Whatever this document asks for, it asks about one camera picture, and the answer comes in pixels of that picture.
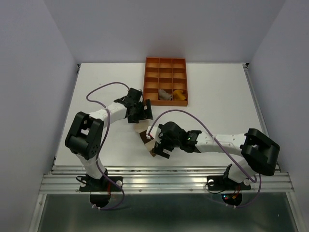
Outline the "orange compartment tray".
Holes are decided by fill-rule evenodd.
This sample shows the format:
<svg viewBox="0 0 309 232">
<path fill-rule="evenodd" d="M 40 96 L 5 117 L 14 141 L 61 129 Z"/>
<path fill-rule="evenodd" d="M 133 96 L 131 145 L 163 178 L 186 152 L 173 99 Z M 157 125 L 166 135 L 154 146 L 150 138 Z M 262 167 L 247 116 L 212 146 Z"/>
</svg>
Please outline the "orange compartment tray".
<svg viewBox="0 0 309 232">
<path fill-rule="evenodd" d="M 173 93 L 176 89 L 184 90 L 186 101 L 161 101 L 158 98 L 158 90 L 164 89 Z M 154 106 L 180 106 L 187 107 L 188 81 L 185 58 L 147 57 L 145 60 L 143 95 L 150 99 Z"/>
</svg>

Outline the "taupe sock with maroon cuff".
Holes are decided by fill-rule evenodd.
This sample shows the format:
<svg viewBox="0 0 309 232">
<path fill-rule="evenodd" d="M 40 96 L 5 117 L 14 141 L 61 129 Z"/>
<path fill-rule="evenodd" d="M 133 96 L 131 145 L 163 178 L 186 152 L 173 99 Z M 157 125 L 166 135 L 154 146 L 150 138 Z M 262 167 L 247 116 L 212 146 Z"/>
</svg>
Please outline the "taupe sock with maroon cuff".
<svg viewBox="0 0 309 232">
<path fill-rule="evenodd" d="M 164 89 L 159 89 L 158 90 L 158 98 L 161 101 L 170 101 L 170 100 L 172 100 L 172 94 L 166 92 Z"/>
</svg>

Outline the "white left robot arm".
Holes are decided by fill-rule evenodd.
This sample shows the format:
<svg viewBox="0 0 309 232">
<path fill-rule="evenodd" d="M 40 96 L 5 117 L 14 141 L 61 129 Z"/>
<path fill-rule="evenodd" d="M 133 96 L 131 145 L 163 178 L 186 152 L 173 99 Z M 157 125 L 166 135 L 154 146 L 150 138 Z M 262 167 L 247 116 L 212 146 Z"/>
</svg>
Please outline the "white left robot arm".
<svg viewBox="0 0 309 232">
<path fill-rule="evenodd" d="M 112 123 L 127 119 L 129 124 L 140 124 L 153 119 L 151 100 L 144 99 L 140 90 L 130 88 L 127 95 L 113 101 L 103 109 L 84 113 L 78 112 L 65 139 L 67 147 L 82 163 L 91 185 L 96 190 L 107 186 L 106 168 L 99 159 L 102 143 L 106 140 L 103 130 L 109 132 Z"/>
</svg>

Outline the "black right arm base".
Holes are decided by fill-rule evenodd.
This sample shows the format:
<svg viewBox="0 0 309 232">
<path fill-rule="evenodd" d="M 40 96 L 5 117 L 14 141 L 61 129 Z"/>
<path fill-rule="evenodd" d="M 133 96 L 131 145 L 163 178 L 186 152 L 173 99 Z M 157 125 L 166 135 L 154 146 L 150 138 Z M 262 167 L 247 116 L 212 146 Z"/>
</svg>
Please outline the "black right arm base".
<svg viewBox="0 0 309 232">
<path fill-rule="evenodd" d="M 242 203 L 242 190 L 251 190 L 250 183 L 237 183 L 228 178 L 232 164 L 228 165 L 223 175 L 211 175 L 207 177 L 204 189 L 211 194 L 221 194 L 223 202 L 234 207 Z"/>
</svg>

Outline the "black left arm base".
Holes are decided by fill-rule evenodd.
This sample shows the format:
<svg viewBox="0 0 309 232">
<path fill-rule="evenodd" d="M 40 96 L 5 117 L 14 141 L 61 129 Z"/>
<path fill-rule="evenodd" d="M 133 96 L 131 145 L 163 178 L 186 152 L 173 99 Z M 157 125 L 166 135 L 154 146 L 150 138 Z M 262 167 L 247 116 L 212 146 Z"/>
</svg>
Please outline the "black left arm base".
<svg viewBox="0 0 309 232">
<path fill-rule="evenodd" d="M 113 209 L 115 206 L 108 206 L 111 203 L 112 192 L 121 192 L 113 183 L 102 176 L 101 179 L 94 179 L 89 175 L 78 175 L 79 191 L 89 193 L 90 203 L 98 210 Z"/>
</svg>

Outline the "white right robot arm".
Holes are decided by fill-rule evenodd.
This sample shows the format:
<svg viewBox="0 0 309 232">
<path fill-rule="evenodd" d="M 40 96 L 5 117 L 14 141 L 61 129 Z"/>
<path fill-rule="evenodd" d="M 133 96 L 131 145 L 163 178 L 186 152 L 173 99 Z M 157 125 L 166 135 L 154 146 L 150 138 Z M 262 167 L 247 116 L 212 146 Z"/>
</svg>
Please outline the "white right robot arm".
<svg viewBox="0 0 309 232">
<path fill-rule="evenodd" d="M 261 131 L 250 128 L 244 134 L 217 134 L 200 130 L 185 131 L 174 122 L 149 126 L 148 139 L 154 139 L 152 152 L 165 158 L 175 148 L 186 153 L 217 152 L 226 154 L 232 164 L 222 177 L 223 185 L 232 189 L 256 174 L 273 176 L 280 146 Z"/>
</svg>

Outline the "mustard yellow striped sock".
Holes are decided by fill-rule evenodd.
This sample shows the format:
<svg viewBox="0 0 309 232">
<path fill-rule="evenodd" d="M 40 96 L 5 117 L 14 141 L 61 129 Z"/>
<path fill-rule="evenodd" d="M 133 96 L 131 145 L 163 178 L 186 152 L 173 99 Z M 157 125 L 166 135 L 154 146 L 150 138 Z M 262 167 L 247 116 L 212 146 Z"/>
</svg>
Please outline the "mustard yellow striped sock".
<svg viewBox="0 0 309 232">
<path fill-rule="evenodd" d="M 173 91 L 172 95 L 173 95 L 172 98 L 174 101 L 186 101 L 187 100 L 184 90 L 176 89 Z"/>
</svg>

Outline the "cream and brown sock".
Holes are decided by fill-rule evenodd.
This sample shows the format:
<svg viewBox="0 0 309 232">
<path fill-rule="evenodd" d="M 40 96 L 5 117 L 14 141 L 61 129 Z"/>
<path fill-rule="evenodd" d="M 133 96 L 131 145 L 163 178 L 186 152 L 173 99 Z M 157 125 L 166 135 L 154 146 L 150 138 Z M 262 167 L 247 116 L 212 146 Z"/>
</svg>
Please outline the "cream and brown sock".
<svg viewBox="0 0 309 232">
<path fill-rule="evenodd" d="M 155 157 L 156 154 L 153 152 L 153 148 L 155 146 L 154 139 L 148 139 L 146 137 L 147 129 L 150 126 L 150 120 L 142 120 L 139 123 L 134 124 L 135 132 L 140 136 L 142 142 L 144 143 L 147 151 L 150 153 L 152 157 Z"/>
</svg>

